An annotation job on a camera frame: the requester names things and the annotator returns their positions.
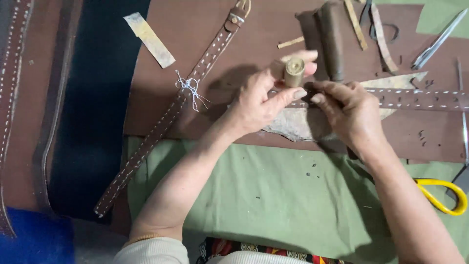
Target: scissors handle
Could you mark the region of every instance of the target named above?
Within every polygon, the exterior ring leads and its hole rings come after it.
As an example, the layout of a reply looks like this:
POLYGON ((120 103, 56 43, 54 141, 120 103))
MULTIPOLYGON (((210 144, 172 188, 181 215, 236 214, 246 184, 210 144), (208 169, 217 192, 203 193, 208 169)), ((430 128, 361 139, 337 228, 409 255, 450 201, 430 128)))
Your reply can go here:
POLYGON ((427 199, 440 211, 452 216, 461 215, 466 211, 468 207, 467 196, 464 191, 459 188, 456 184, 439 179, 414 179, 414 181, 417 183, 417 186, 423 192, 425 197, 427 197, 427 199), (454 208, 453 210, 448 209, 440 201, 438 201, 429 191, 427 191, 427 189, 425 189, 423 185, 441 185, 451 189, 456 194, 456 197, 458 197, 456 208, 454 208))

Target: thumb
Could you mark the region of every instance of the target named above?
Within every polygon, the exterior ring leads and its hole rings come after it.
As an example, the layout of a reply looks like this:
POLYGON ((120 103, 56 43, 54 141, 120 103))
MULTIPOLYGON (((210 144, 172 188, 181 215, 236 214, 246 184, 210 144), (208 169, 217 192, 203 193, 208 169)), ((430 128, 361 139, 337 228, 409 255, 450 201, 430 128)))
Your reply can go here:
POLYGON ((283 89, 281 92, 277 93, 274 97, 270 98, 263 104, 270 109, 274 109, 280 112, 280 110, 284 109, 293 101, 298 100, 306 95, 308 95, 308 93, 301 87, 283 89))
POLYGON ((317 104, 324 111, 329 121, 334 120, 343 114, 337 101, 330 95, 317 93, 311 98, 311 101, 317 104))

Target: blue fabric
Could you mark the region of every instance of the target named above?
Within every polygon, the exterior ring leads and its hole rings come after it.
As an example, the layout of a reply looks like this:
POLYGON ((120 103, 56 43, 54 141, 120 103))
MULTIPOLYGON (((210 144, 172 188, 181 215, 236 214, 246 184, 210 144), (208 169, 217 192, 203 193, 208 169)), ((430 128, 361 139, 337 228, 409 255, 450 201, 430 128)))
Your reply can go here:
POLYGON ((17 235, 0 235, 0 264, 73 264, 73 226, 68 218, 8 208, 17 235))

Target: patterned skirt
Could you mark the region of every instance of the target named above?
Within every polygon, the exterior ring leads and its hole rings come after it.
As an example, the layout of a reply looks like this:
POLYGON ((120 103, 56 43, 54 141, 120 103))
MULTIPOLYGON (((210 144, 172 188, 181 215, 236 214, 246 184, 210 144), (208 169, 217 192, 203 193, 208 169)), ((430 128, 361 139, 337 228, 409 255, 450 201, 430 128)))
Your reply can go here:
POLYGON ((292 257, 295 259, 303 260, 313 264, 346 264, 346 262, 339 259, 327 258, 317 255, 298 253, 290 250, 271 248, 265 246, 258 246, 247 244, 243 242, 236 242, 231 240, 207 237, 200 248, 200 257, 197 264, 205 264, 208 260, 216 256, 226 256, 236 251, 253 251, 262 252, 267 254, 274 254, 280 256, 292 257))

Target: white sleeve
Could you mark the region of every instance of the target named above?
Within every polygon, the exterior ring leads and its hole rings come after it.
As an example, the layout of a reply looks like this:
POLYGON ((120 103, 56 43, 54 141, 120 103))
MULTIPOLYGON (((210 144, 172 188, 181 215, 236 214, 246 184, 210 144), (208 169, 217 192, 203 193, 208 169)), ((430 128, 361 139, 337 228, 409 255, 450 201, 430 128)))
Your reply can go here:
POLYGON ((157 237, 135 242, 121 249, 115 264, 189 264, 187 249, 181 241, 157 237))

